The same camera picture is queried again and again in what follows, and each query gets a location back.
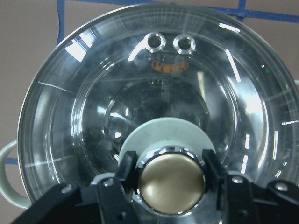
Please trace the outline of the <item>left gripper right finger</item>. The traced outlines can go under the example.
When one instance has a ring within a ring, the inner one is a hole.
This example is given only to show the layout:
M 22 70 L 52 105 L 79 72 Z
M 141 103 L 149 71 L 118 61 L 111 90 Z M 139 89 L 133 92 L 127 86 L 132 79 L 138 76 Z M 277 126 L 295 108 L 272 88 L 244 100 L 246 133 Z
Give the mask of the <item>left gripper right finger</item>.
M 211 149 L 202 151 L 205 192 L 216 196 L 224 224 L 296 224 L 299 188 L 285 180 L 260 187 L 241 175 L 230 175 Z

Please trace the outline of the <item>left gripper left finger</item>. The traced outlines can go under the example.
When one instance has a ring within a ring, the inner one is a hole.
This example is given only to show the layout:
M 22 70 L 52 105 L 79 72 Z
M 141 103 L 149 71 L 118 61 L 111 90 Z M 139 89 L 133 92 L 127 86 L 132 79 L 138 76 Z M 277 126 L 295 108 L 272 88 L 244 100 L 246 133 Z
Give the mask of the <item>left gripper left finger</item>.
M 123 184 L 131 184 L 136 153 L 125 155 L 127 167 L 116 174 L 97 176 L 82 189 L 75 183 L 50 188 L 14 220 L 15 224 L 136 224 L 138 217 Z

